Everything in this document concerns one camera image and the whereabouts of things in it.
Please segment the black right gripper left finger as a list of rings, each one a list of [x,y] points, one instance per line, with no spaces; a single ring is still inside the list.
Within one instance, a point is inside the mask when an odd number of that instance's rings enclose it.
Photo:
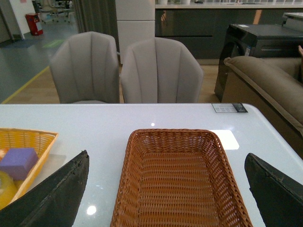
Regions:
[[[89,155],[80,152],[0,211],[2,227],[71,227],[86,188]]]

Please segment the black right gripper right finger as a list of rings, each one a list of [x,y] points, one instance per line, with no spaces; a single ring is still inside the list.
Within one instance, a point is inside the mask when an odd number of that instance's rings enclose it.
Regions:
[[[303,185],[253,153],[244,169],[250,191],[267,227],[303,225]]]

